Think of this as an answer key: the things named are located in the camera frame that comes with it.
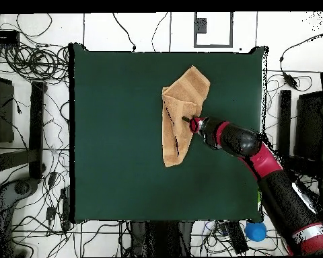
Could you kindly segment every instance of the towel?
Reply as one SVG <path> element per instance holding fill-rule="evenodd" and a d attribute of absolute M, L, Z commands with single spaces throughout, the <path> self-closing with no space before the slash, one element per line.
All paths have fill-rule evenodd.
<path fill-rule="evenodd" d="M 182 116 L 200 116 L 202 104 L 207 98 L 209 80 L 191 66 L 171 86 L 162 90 L 162 146 L 166 167 L 180 164 L 186 156 L 192 132 Z"/>

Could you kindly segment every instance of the blue ball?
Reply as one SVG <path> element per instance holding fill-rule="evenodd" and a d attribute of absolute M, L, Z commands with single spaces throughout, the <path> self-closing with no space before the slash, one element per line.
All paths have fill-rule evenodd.
<path fill-rule="evenodd" d="M 266 226 L 263 222 L 247 222 L 245 235 L 251 241 L 263 241 L 266 238 Z"/>

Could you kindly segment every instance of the cable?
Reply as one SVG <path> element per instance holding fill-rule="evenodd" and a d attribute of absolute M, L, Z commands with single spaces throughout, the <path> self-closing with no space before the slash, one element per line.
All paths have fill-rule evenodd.
<path fill-rule="evenodd" d="M 120 22 L 117 20 L 115 13 L 112 13 L 112 15 L 114 16 L 114 19 L 116 21 L 116 23 L 122 28 L 122 30 L 124 30 L 128 36 L 129 42 L 131 42 L 131 44 L 133 45 L 133 51 L 135 51 L 137 49 L 137 47 L 135 46 L 135 44 L 132 42 L 131 37 L 129 36 L 129 33 L 127 32 L 127 30 L 120 24 Z"/>
<path fill-rule="evenodd" d="M 297 87 L 298 87 L 298 84 L 297 82 L 295 81 L 295 79 L 291 76 L 291 75 L 288 75 L 285 71 L 283 71 L 283 66 L 282 66 L 282 62 L 283 62 L 283 59 L 284 59 L 284 55 L 285 53 L 290 50 L 291 48 L 294 48 L 296 46 L 300 46 L 301 44 L 303 44 L 304 42 L 309 42 L 309 41 L 313 41 L 315 40 L 316 38 L 319 38 L 319 37 L 322 37 L 323 36 L 323 33 L 321 34 L 318 34 L 316 36 L 312 36 L 311 38 L 308 38 L 307 40 L 304 40 L 303 42 L 300 42 L 299 44 L 295 44 L 293 46 L 290 46 L 289 48 L 287 48 L 283 54 L 281 55 L 281 58 L 280 58 L 280 69 L 283 73 L 283 78 L 285 79 L 286 83 L 291 86 L 292 88 L 298 90 L 298 91 L 301 91 L 299 90 Z"/>
<path fill-rule="evenodd" d="M 154 39 L 154 35 L 155 35 L 155 33 L 157 32 L 157 30 L 158 30 L 158 27 L 159 27 L 159 25 L 160 25 L 160 23 L 165 19 L 165 17 L 167 16 L 167 14 L 168 14 L 169 12 L 166 12 L 166 14 L 162 17 L 162 19 L 159 21 L 159 23 L 157 24 L 157 27 L 155 28 L 155 30 L 154 30 L 154 33 L 153 33 L 153 36 L 152 36 L 152 40 L 151 40 L 151 43 L 152 43 L 152 47 L 153 47 L 153 50 L 155 51 L 155 48 L 154 48 L 154 45 L 153 45 L 153 39 Z"/>
<path fill-rule="evenodd" d="M 66 121 L 67 125 L 69 125 L 69 119 L 66 119 L 66 117 L 64 117 L 64 115 L 62 114 L 62 108 L 63 108 L 66 104 L 68 104 L 68 103 L 69 103 L 69 101 L 65 102 L 65 103 L 64 103 L 64 104 L 62 104 L 62 105 L 61 105 L 61 107 L 60 107 L 60 115 L 61 115 L 61 117 Z"/>
<path fill-rule="evenodd" d="M 15 242 L 13 239 L 12 239 L 12 242 L 14 243 L 14 244 L 16 244 L 16 245 L 21 245 L 21 246 L 23 246 L 23 247 L 27 247 L 27 248 L 29 248 L 29 249 L 31 249 L 31 255 L 30 255 L 30 257 L 29 258 L 32 258 L 32 256 L 34 255 L 34 249 L 30 246 L 30 245 L 25 245 L 25 244 L 23 244 L 23 243 L 17 243 L 17 242 Z"/>
<path fill-rule="evenodd" d="M 98 229 L 97 229 L 97 232 L 95 233 L 95 235 L 89 240 L 87 241 L 86 243 L 83 244 L 83 253 L 81 256 L 81 258 L 83 258 L 85 256 L 85 245 L 87 245 L 88 243 L 90 243 L 91 241 L 93 241 L 95 239 L 95 237 L 97 236 L 97 234 L 99 233 L 100 229 L 103 227 L 103 226 L 119 226 L 121 225 L 121 223 L 119 222 L 118 224 L 103 224 L 101 225 Z"/>
<path fill-rule="evenodd" d="M 46 29 L 45 29 L 43 32 L 41 32 L 41 33 L 39 33 L 39 34 L 37 34 L 37 35 L 28 35 L 28 34 L 26 34 L 26 33 L 23 33 L 22 29 L 20 28 L 19 22 L 18 22 L 18 17 L 20 16 L 20 14 L 17 14 L 17 18 L 16 18 L 15 20 L 16 20 L 16 22 L 17 22 L 17 26 L 18 26 L 18 28 L 20 29 L 21 33 L 22 33 L 25 37 L 35 38 L 35 37 L 38 37 L 38 36 L 43 35 L 47 30 L 49 30 L 49 28 L 50 28 L 50 26 L 51 26 L 51 24 L 52 24 L 52 18 L 51 18 L 51 16 L 50 16 L 48 13 L 47 13 L 47 15 L 49 16 L 50 23 L 49 23 L 48 27 L 46 27 Z"/>

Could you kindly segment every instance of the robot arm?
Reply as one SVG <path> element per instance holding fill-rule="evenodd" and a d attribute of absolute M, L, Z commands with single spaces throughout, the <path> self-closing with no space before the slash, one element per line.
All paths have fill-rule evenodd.
<path fill-rule="evenodd" d="M 211 148 L 223 149 L 249 168 L 262 192 L 262 204 L 292 254 L 323 253 L 323 223 L 316 210 L 257 133 L 212 117 L 183 120 Z"/>

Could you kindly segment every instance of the green tabletop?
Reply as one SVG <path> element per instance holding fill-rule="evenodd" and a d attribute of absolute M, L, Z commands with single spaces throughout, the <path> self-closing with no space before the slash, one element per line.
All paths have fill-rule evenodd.
<path fill-rule="evenodd" d="M 162 157 L 162 87 L 191 65 L 211 82 L 202 115 L 259 130 L 264 48 L 251 54 L 89 52 L 74 44 L 75 220 L 258 218 L 242 162 L 193 136 Z"/>

